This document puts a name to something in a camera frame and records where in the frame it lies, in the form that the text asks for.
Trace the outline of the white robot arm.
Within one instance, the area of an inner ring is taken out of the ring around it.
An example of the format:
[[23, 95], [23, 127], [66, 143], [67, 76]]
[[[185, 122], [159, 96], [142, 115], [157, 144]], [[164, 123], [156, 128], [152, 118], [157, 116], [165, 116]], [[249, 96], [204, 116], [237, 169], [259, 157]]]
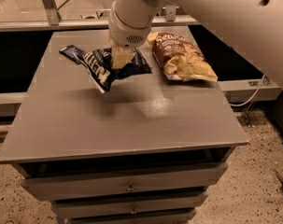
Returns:
[[143, 45], [167, 3], [181, 7], [283, 90], [283, 0], [115, 0], [111, 39], [119, 46]]

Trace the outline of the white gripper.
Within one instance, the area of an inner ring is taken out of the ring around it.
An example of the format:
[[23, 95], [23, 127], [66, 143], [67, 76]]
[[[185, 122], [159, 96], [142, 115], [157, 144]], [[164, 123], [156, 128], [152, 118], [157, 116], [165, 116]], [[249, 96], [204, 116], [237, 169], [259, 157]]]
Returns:
[[135, 56], [130, 47], [142, 46], [151, 30], [152, 9], [148, 6], [112, 4], [108, 27], [117, 45], [112, 48], [111, 67], [121, 69]]

